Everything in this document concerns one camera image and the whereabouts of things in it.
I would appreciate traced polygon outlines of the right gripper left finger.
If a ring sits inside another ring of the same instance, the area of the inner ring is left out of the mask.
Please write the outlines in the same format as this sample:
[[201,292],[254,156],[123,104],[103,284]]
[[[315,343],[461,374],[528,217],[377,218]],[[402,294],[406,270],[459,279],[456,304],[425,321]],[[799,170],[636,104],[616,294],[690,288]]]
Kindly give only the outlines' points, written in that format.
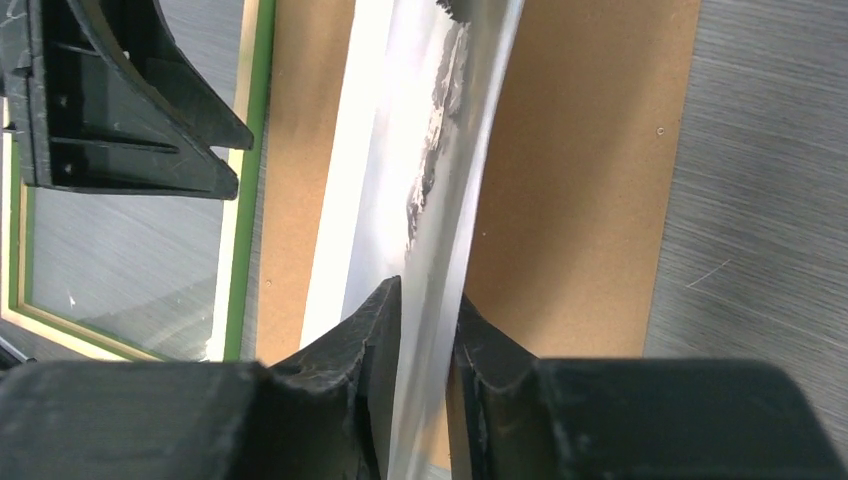
[[258,362],[48,361],[1,377],[5,479],[384,479],[401,280]]

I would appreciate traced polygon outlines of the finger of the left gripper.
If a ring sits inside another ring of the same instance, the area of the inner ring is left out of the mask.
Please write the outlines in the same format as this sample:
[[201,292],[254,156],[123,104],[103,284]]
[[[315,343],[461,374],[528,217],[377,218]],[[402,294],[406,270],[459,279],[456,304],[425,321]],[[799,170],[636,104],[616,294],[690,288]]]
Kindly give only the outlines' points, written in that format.
[[86,40],[131,89],[207,147],[249,150],[254,135],[177,46],[158,1],[69,1]]
[[92,48],[69,1],[19,5],[19,171],[88,194],[231,200],[227,163],[137,95]]

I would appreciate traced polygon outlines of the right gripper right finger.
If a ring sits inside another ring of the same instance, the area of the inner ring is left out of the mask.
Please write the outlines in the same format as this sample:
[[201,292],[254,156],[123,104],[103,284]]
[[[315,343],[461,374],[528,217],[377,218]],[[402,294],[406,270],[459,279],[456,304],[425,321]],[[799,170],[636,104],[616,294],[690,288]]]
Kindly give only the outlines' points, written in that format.
[[740,359],[539,358],[460,306],[456,479],[843,479],[798,385]]

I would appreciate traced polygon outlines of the brown backing board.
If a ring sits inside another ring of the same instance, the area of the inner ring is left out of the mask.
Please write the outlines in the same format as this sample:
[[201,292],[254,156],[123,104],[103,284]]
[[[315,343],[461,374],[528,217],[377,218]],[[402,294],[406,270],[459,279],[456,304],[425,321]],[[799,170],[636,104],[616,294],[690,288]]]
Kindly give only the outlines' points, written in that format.
[[[355,5],[276,5],[257,357],[301,343]],[[466,291],[539,356],[642,353],[697,1],[529,1]]]

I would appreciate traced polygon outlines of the photo with white borders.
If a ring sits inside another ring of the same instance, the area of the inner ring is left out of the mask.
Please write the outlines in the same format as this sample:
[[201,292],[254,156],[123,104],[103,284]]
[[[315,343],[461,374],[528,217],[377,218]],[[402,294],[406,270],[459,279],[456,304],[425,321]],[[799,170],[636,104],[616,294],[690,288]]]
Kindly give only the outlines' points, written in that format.
[[303,346],[400,286],[383,477],[428,462],[519,1],[354,6]]

